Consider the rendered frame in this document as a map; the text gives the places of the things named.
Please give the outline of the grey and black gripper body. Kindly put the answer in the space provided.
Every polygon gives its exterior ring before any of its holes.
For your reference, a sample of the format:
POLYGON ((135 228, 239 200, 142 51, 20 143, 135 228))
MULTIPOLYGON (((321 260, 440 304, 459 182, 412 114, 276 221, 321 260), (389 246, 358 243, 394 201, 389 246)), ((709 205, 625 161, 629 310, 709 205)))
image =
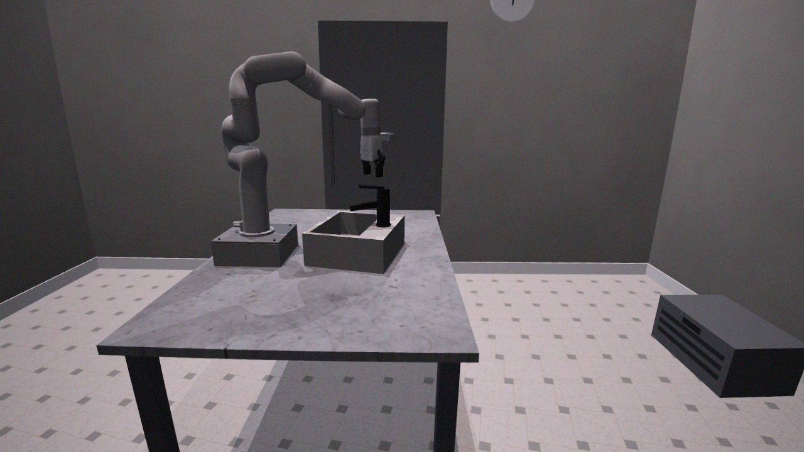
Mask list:
POLYGON ((361 135, 360 138, 360 158, 366 162, 374 162, 378 159, 377 151, 383 152, 380 134, 361 135))

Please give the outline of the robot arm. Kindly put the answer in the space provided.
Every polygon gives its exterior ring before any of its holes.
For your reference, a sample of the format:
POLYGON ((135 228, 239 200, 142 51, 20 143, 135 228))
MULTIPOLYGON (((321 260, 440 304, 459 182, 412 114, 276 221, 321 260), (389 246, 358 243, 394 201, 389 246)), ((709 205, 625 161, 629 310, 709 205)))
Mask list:
MULTIPOLYGON (((289 51, 254 55, 247 59, 244 66, 241 64, 230 79, 232 115, 224 119, 222 126, 227 163, 235 171, 241 172, 239 198, 243 221, 234 221, 233 227, 240 228, 239 235, 243 237, 263 237, 274 232, 274 228, 269 225, 268 159, 261 149, 249 146, 249 143, 259 137, 256 87, 284 80, 290 81, 314 99, 333 105, 344 119, 360 119, 362 135, 380 134, 379 101, 360 100, 344 87, 310 68, 300 54, 289 51)), ((394 134, 380 134, 380 139, 394 141, 394 134)))

